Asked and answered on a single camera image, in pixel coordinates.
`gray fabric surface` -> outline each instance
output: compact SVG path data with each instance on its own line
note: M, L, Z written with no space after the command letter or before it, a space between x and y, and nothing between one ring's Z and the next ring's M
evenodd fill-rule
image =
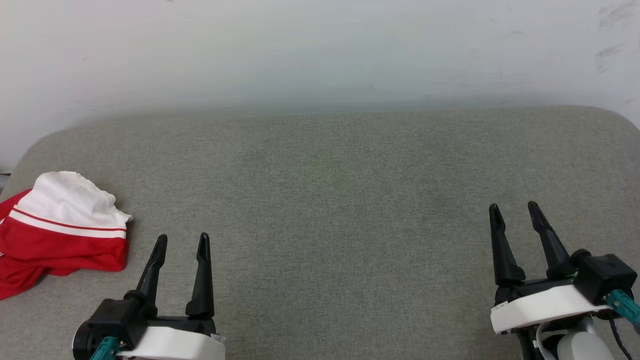
M77 326L169 236L157 305L180 315L201 231L228 359L519 359L492 332L488 207L528 278L527 201L566 248L640 269L640 133L581 107L119 122L34 145L1 198L73 170L133 214L120 273L47 277L0 302L0 357L70 359ZM631 353L640 343L619 321ZM623 359L604 322L600 335Z

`black round knob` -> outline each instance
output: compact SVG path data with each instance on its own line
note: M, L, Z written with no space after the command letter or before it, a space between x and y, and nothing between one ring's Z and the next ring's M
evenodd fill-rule
M578 249L571 255L569 264L571 264L571 266L573 266L574 268L578 268L582 260L589 256L591 256L591 253L587 249Z

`black cable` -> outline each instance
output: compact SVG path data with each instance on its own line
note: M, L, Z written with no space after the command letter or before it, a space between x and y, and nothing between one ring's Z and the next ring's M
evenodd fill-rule
M618 344L618 347L620 347L620 350L622 350L627 359L633 360L631 358L631 354L629 354L625 346L622 345L622 340L620 340L620 334L618 334L618 328L616 328L616 322L613 320L613 317L609 318L609 325L611 325L611 332L613 332L613 337L616 339L616 343Z

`teal connector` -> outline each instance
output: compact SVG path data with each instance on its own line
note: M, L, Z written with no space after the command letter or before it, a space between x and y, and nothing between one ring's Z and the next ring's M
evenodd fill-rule
M91 360L115 360L120 351L120 342L118 339L107 336L102 339L98 349L91 356Z
M636 332L640 334L640 306L631 300L624 291L620 289L612 291L607 297L607 305L629 320Z

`scuff mark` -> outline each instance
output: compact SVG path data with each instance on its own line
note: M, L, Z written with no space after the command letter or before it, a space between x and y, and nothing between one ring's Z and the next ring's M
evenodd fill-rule
M523 38L526 37L527 34L523 33L522 31L518 31L518 30L511 30L508 33L509 37L512 38Z
M603 74L604 72L607 72L611 69L608 64L608 59L611 56L620 53L622 51L622 45L624 44L625 43L622 42L618 45L609 46L608 48L602 49L602 51L596 54L593 62L596 65L596 72L598 74Z
M600 15L600 27L613 28L620 21L633 17L636 4L637 0L627 0L618 6L601 8L598 12Z

